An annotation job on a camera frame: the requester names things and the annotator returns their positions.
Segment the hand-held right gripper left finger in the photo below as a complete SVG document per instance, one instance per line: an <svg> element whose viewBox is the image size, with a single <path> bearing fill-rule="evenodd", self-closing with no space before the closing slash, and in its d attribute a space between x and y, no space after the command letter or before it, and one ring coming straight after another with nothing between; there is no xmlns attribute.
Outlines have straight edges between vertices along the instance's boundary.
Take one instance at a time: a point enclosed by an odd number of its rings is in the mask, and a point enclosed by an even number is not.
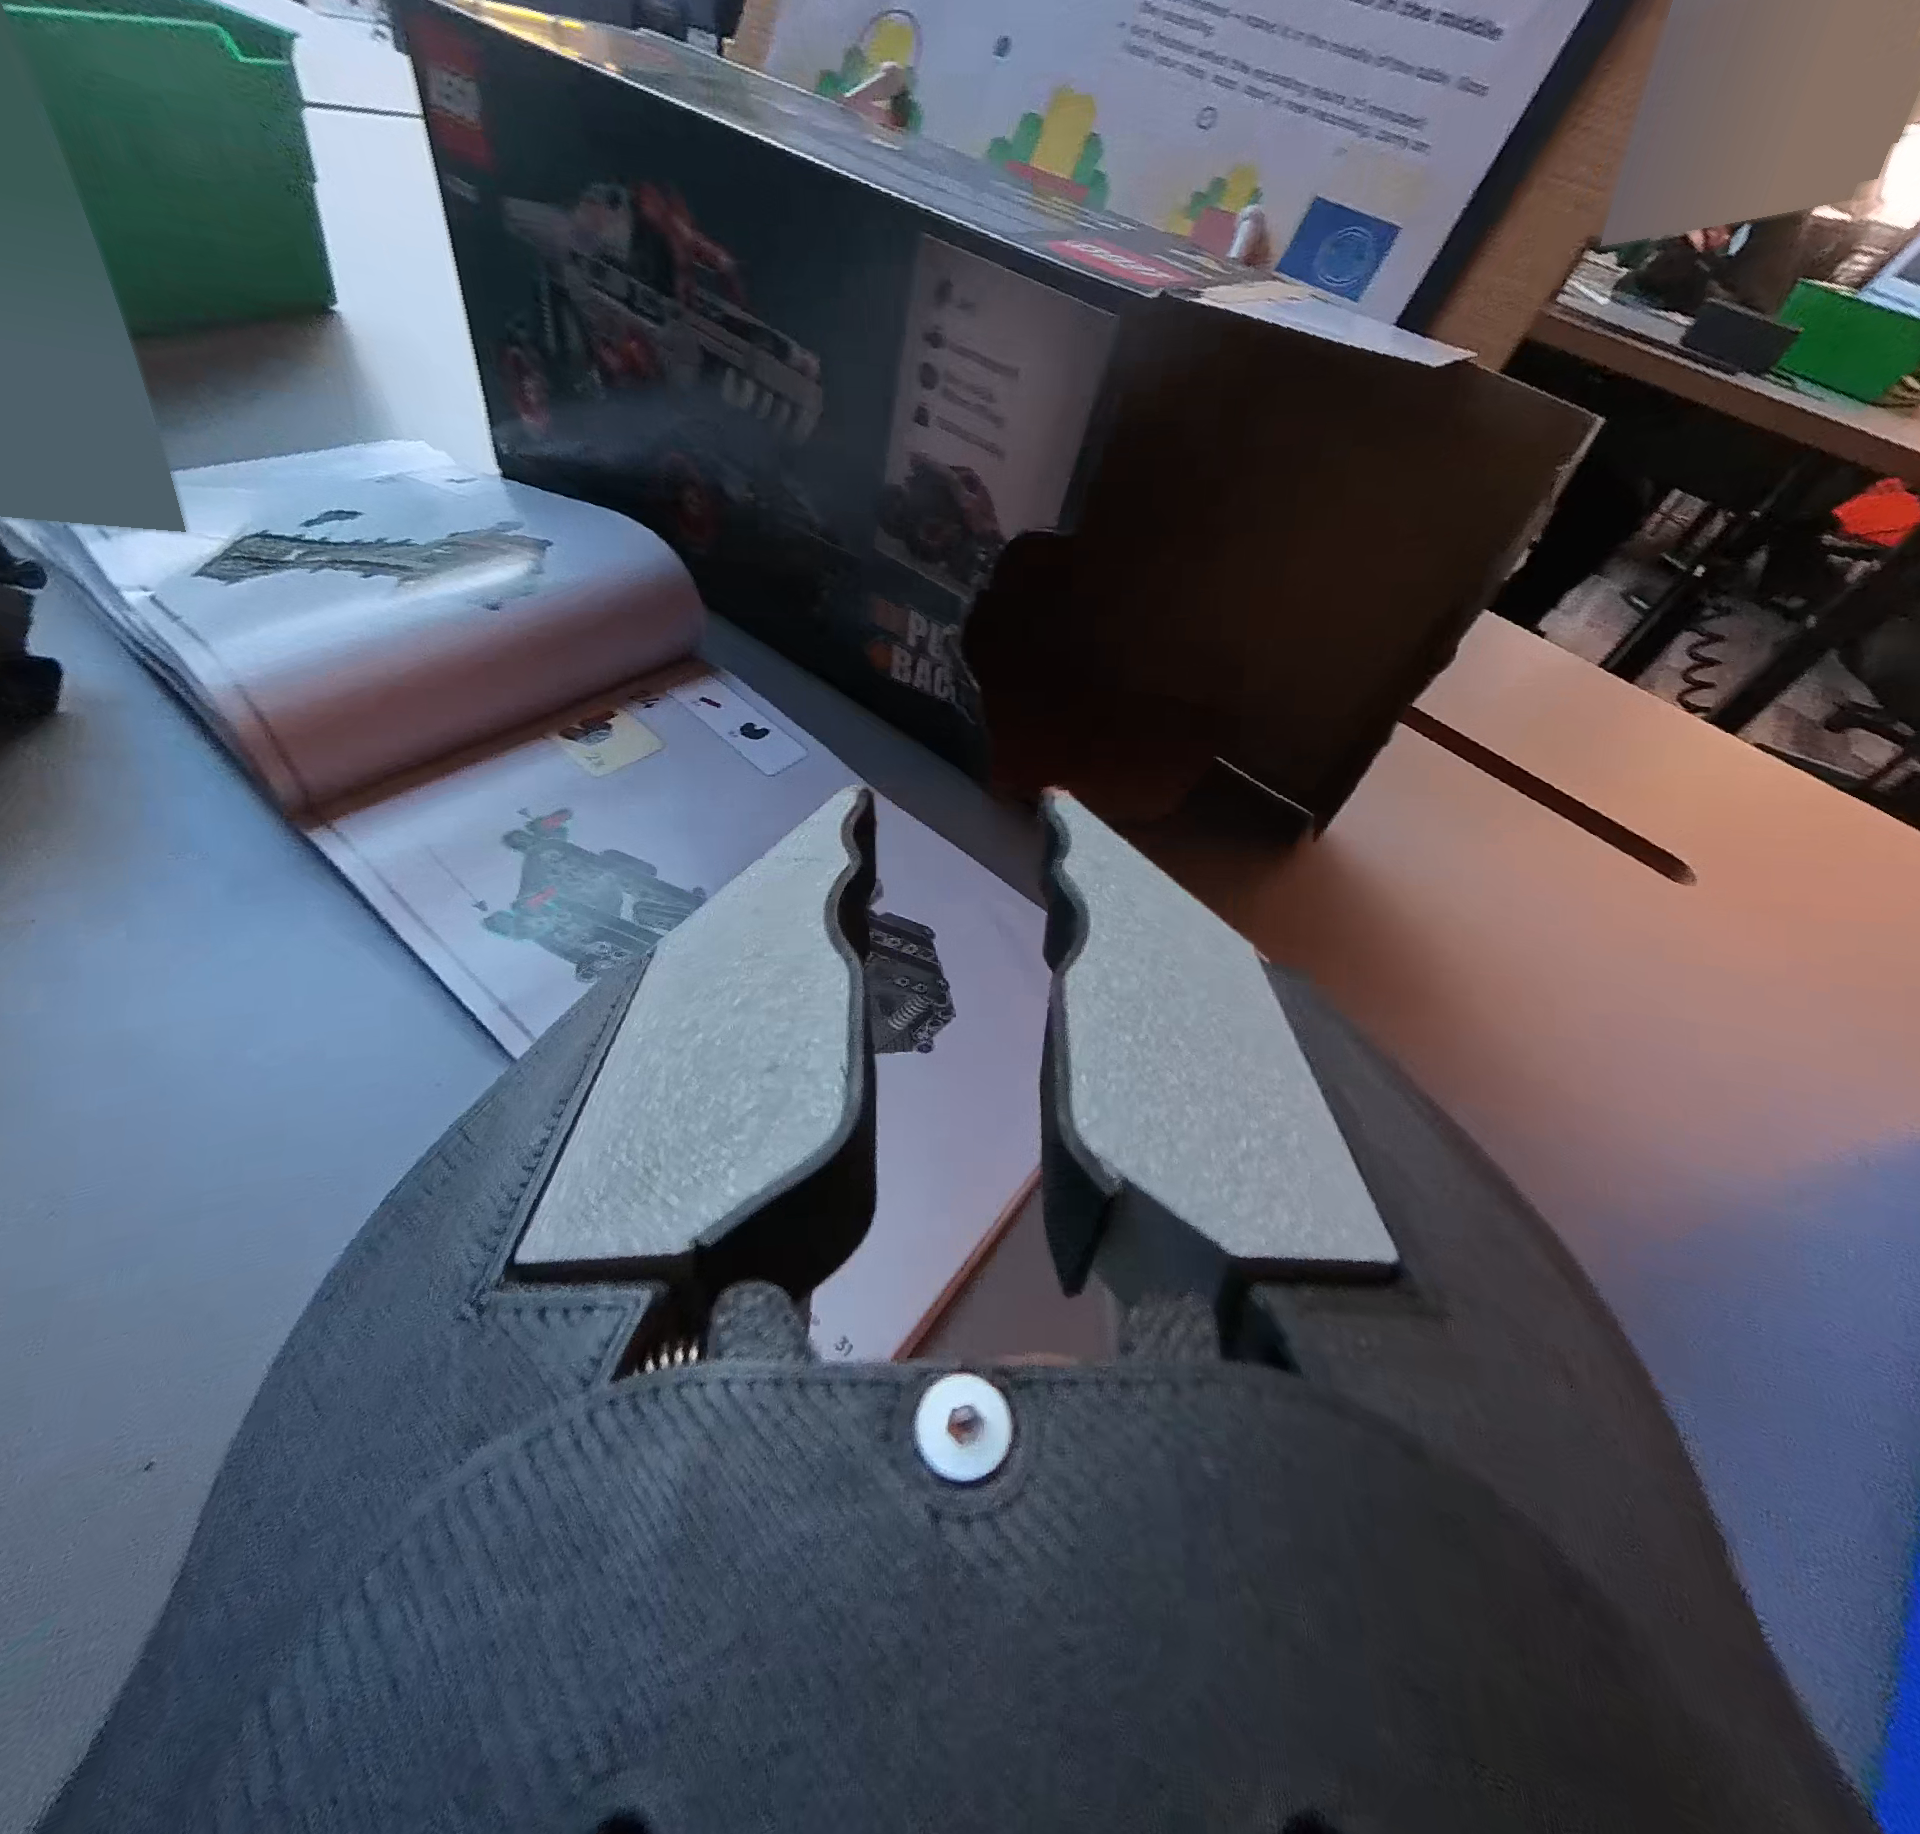
<svg viewBox="0 0 1920 1834"><path fill-rule="evenodd" d="M534 1282L826 1285L875 1204L871 790L831 794L673 930L515 1245Z"/></svg>

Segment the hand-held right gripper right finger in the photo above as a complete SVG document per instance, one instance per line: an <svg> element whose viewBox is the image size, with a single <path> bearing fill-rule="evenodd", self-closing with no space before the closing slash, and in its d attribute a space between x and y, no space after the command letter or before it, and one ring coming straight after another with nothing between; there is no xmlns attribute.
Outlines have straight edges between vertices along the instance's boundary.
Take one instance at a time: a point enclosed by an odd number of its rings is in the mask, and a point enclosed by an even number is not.
<svg viewBox="0 0 1920 1834"><path fill-rule="evenodd" d="M1045 793L1041 1228L1058 1285L1195 1302L1402 1274L1258 948L1071 793Z"/></svg>

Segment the lego instruction booklet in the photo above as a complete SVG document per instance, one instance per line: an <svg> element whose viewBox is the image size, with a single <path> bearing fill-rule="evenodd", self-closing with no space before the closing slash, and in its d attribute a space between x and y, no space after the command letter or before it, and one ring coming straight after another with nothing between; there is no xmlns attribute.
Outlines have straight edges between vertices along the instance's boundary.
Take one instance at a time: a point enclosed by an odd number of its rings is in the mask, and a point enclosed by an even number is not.
<svg viewBox="0 0 1920 1834"><path fill-rule="evenodd" d="M854 781L702 659L683 560L417 442L181 469L185 527L6 520L512 1059ZM906 1357L1037 1175L1041 911L877 794L877 1212L813 1303Z"/></svg>

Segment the black lego set box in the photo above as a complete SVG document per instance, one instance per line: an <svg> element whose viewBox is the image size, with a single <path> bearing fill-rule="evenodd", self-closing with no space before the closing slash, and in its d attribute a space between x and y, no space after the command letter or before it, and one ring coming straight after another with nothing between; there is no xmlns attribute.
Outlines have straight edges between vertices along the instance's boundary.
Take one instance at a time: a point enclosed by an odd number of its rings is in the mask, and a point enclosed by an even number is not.
<svg viewBox="0 0 1920 1834"><path fill-rule="evenodd" d="M392 22L501 472L996 794L1322 831L1599 431L690 45Z"/></svg>

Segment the partly built lego truck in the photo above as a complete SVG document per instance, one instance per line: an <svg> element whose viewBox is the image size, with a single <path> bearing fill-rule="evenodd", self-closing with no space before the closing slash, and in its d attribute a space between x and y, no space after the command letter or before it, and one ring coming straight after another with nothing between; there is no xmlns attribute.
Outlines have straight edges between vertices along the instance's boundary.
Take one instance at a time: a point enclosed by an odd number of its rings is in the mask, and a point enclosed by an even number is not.
<svg viewBox="0 0 1920 1834"><path fill-rule="evenodd" d="M3 737L20 735L61 711L61 662L32 648L41 590L45 567L3 549Z"/></svg>

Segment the black electronic device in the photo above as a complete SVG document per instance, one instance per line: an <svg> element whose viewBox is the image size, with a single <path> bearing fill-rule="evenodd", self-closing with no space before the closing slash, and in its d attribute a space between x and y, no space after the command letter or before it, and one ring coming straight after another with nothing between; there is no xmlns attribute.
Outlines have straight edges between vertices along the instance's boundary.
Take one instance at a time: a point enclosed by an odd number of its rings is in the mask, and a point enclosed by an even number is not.
<svg viewBox="0 0 1920 1834"><path fill-rule="evenodd" d="M1709 302L1678 337L1680 353L1727 376L1769 378L1800 330L1737 302Z"/></svg>

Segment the green bin on wooden table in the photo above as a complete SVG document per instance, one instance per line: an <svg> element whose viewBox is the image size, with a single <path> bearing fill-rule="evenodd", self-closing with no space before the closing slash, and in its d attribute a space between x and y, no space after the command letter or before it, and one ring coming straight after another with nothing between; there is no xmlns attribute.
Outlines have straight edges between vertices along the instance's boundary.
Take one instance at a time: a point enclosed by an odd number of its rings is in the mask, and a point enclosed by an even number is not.
<svg viewBox="0 0 1920 1834"><path fill-rule="evenodd" d="M1794 330L1778 372L1849 402L1881 405L1916 378L1916 318L1861 294L1800 279L1778 314Z"/></svg>

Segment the green plastic bin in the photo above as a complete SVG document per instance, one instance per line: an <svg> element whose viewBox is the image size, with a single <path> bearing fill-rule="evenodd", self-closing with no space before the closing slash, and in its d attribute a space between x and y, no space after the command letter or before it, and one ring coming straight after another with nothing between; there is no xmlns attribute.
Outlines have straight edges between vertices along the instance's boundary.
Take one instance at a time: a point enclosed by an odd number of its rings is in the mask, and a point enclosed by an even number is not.
<svg viewBox="0 0 1920 1834"><path fill-rule="evenodd" d="M217 0L6 0L135 337L325 314L293 35Z"/></svg>

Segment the wooden table with dark frame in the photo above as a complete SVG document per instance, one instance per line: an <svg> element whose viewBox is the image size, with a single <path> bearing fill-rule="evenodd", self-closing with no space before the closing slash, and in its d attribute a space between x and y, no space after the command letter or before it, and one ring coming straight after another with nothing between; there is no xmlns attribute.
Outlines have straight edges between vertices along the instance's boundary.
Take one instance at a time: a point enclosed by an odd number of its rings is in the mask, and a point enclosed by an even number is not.
<svg viewBox="0 0 1920 1834"><path fill-rule="evenodd" d="M1915 406L1876 406L1849 402L1820 385L1798 388L1783 380L1719 372L1711 365L1666 349L1650 335L1649 324L1650 318L1645 312L1634 312L1634 324L1625 324L1622 314L1588 314L1556 297L1529 322L1527 340L1562 352L1601 372L1650 385L1691 406L1717 413L1729 422L1765 431L1794 443L1806 458L1840 463L1877 479L1898 479L1907 488L1915 488ZM1911 611L1915 591L1916 535L1909 533L1898 549L1885 554L1877 574L1849 587L1823 617L1800 629L1729 690L1709 716L1709 724L1719 732L1741 735L1825 655L1873 632L1885 617Z"/></svg>

